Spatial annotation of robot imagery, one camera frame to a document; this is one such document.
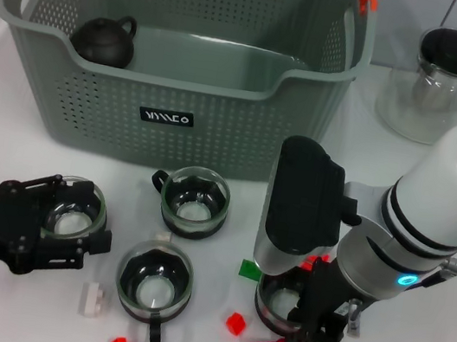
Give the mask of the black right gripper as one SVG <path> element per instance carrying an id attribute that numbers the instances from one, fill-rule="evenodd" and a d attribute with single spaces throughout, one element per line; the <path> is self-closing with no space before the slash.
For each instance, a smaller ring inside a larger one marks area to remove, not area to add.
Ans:
<path id="1" fill-rule="evenodd" d="M 316 325 L 327 313 L 334 312 L 348 300 L 359 299 L 360 292 L 342 274 L 337 261 L 318 258 L 306 281 L 303 295 L 289 311 L 288 320 L 303 324 L 286 342 L 340 342 L 343 329 L 332 325 Z"/>

